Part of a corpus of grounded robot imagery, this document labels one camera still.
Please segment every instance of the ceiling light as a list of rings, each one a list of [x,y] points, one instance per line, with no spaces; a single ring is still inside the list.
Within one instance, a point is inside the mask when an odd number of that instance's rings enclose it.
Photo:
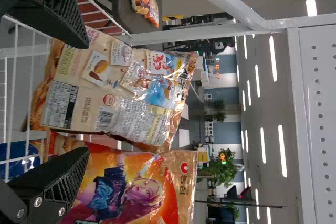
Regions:
[[[272,63],[272,72],[273,72],[273,81],[276,82],[278,80],[277,74],[277,64],[275,61],[275,50],[274,50],[274,40],[273,36],[269,38],[269,48],[271,51],[271,63]]]
[[[307,15],[309,17],[317,16],[316,1],[306,0]]]
[[[259,195],[258,195],[258,189],[256,189],[256,204],[259,204]],[[257,207],[257,218],[260,220],[260,209]]]
[[[271,220],[271,209],[268,207],[267,208],[267,223],[268,224],[272,224],[272,220]]]
[[[238,48],[237,48],[237,36],[235,36],[235,47],[236,47],[236,51],[238,51]]]
[[[247,47],[246,47],[246,36],[244,35],[244,52],[245,52],[245,59],[247,59]]]
[[[258,97],[260,97],[259,69],[257,64],[255,65],[255,69],[256,69],[257,95]]]
[[[250,81],[247,81],[247,96],[248,96],[248,105],[251,106],[251,88],[250,88]]]
[[[247,130],[245,130],[245,142],[246,142],[246,152],[248,152],[248,137],[247,137]]]
[[[261,154],[262,154],[262,162],[266,163],[266,152],[265,152],[265,139],[264,139],[264,128],[260,128],[260,138],[261,138]]]
[[[237,65],[237,78],[238,78],[238,82],[239,82],[239,66]]]
[[[244,149],[244,132],[241,131],[242,148]]]
[[[279,143],[280,143],[280,157],[281,157],[281,168],[282,175],[287,178],[287,165],[286,165],[286,153],[285,153],[285,143],[284,139],[284,131],[282,129],[282,125],[278,126],[279,130]]]
[[[245,186],[245,188],[247,188],[246,171],[244,171],[244,186]]]
[[[245,91],[243,90],[243,109],[246,111],[246,105],[245,105]]]
[[[249,216],[248,208],[246,208],[246,219],[247,219],[247,224],[250,224],[250,216]]]

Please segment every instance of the screw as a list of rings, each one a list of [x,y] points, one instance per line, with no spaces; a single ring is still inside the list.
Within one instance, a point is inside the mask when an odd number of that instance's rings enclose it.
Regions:
[[[25,211],[23,209],[21,209],[18,213],[17,213],[17,218],[21,219],[23,217],[23,215],[25,214]]]
[[[65,213],[65,208],[64,208],[64,207],[61,207],[61,208],[59,209],[59,211],[58,211],[58,216],[59,216],[59,217],[62,217],[62,216],[64,215],[64,213]]]
[[[38,208],[41,204],[42,204],[42,198],[41,197],[36,198],[34,201],[34,207]]]

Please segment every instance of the ceiling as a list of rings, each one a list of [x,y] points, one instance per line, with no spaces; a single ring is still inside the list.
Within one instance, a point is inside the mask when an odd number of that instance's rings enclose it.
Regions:
[[[291,92],[291,72],[287,36],[273,34],[278,79],[273,80],[270,35],[246,37],[245,59],[243,37],[238,40],[237,64],[239,65],[239,94],[243,104],[245,91],[246,111],[242,105],[241,126],[248,132],[247,153],[244,149],[246,179],[251,179],[252,196],[258,189],[259,203],[283,205],[283,209],[271,209],[272,224],[302,223],[300,179],[297,158],[295,115]],[[255,65],[258,65],[260,97],[257,96]],[[248,102],[247,81],[250,82],[251,106]],[[287,178],[282,175],[278,126],[283,127]],[[260,128],[264,128],[266,163],[261,152]],[[266,208],[260,208],[260,220],[256,208],[249,207],[249,223],[267,224]]]

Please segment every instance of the red logo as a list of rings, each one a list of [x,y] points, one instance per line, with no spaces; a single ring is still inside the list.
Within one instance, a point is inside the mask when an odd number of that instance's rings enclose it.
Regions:
[[[107,105],[107,106],[112,106],[116,103],[116,99],[113,95],[111,94],[107,94],[104,96],[103,98],[103,102]]]
[[[188,167],[188,164],[186,162],[183,162],[181,164],[181,172],[184,173],[184,174],[187,174],[189,171],[189,167]]]

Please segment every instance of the yellow sign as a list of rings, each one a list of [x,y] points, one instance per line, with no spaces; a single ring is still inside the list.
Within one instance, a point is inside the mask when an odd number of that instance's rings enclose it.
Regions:
[[[207,163],[208,162],[208,152],[198,152],[198,161]]]

